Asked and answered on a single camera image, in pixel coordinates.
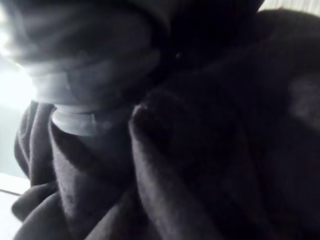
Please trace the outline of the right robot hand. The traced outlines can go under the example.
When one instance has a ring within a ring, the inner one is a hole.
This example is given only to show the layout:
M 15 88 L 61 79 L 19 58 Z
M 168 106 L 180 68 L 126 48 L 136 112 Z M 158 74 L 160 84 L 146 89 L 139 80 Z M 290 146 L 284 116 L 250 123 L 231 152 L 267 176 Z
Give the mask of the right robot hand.
M 34 100 L 55 106 L 64 132 L 99 136 L 123 124 L 132 92 L 161 60 L 172 22 L 212 19 L 223 29 L 260 0 L 3 0 L 0 52 L 31 77 Z

